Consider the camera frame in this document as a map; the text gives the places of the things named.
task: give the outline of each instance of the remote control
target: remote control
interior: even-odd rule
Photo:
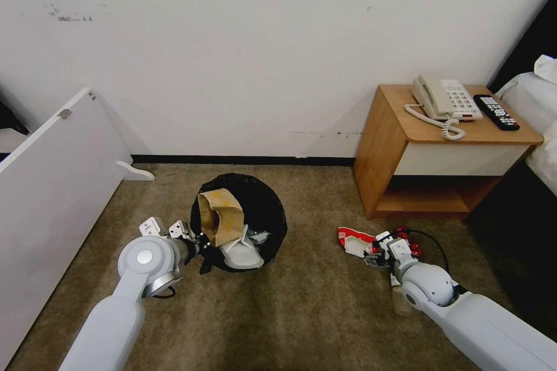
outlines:
[[[474,103],[483,111],[487,117],[501,130],[519,130],[520,125],[516,123],[511,115],[497,102],[496,99],[488,94],[476,94]]]

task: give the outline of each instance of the floor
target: floor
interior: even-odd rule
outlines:
[[[74,259],[10,371],[55,370],[89,311],[113,291],[121,249],[138,224],[159,216],[188,220],[202,183],[219,174],[251,174],[282,200],[288,234],[260,270],[199,275],[201,259],[169,300],[145,302],[146,319],[126,370],[475,370],[427,317],[393,313],[386,271],[344,253],[336,228],[371,234],[403,224],[366,220],[350,168],[241,165],[138,165],[152,183],[121,183]],[[500,281],[470,226],[457,220],[407,220],[436,237],[451,273],[467,288],[511,311]],[[435,247],[417,238],[425,260]]]

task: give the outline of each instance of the wooden nightstand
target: wooden nightstand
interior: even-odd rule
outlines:
[[[483,86],[468,92],[490,94]],[[380,85],[358,148],[354,174],[368,219],[445,216],[463,219],[503,175],[543,137],[513,115],[520,129],[499,130],[487,116],[458,127],[466,136],[447,141],[441,129],[413,117],[410,85]]]

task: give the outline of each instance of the coiled phone cord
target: coiled phone cord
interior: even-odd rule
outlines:
[[[430,119],[427,116],[424,116],[419,112],[416,112],[416,110],[414,110],[413,107],[422,107],[422,105],[421,104],[405,104],[404,105],[404,110],[406,110],[412,116],[417,117],[418,119],[423,120],[426,123],[429,123],[430,125],[440,127],[441,132],[443,133],[443,137],[446,140],[459,140],[459,139],[462,139],[463,137],[466,136],[465,131],[453,126],[453,125],[456,125],[458,123],[458,120],[449,119],[446,122],[439,122],[437,120]]]

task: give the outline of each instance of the telephone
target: telephone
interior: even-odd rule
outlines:
[[[466,135],[465,131],[453,126],[459,120],[483,118],[468,91],[457,80],[419,75],[412,85],[412,94],[419,104],[406,104],[404,109],[412,116],[440,127],[447,140],[462,139]],[[423,107],[428,116],[412,107]]]

